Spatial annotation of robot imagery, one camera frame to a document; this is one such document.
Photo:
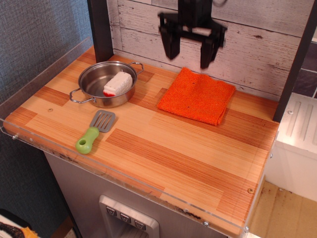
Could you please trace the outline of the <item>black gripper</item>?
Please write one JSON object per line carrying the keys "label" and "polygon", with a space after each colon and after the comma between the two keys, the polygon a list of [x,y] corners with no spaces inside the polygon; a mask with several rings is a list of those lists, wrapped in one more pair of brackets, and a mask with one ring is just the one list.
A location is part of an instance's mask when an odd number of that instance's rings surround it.
{"label": "black gripper", "polygon": [[160,12],[159,32],[166,56],[172,60],[180,53],[180,38],[183,27],[189,32],[194,28],[210,29],[201,46],[201,69],[206,69],[215,60],[219,48],[224,47],[227,28],[211,17],[211,0],[179,0],[176,13]]}

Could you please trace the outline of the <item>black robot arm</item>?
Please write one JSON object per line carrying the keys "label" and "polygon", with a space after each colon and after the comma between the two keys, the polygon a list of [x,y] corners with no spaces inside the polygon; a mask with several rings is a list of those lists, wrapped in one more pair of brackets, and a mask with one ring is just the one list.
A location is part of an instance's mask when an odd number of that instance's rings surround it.
{"label": "black robot arm", "polygon": [[227,27],[211,17],[211,0],[179,0],[177,13],[159,13],[159,32],[166,56],[172,60],[180,53],[180,39],[202,43],[201,69],[215,60],[225,44]]}

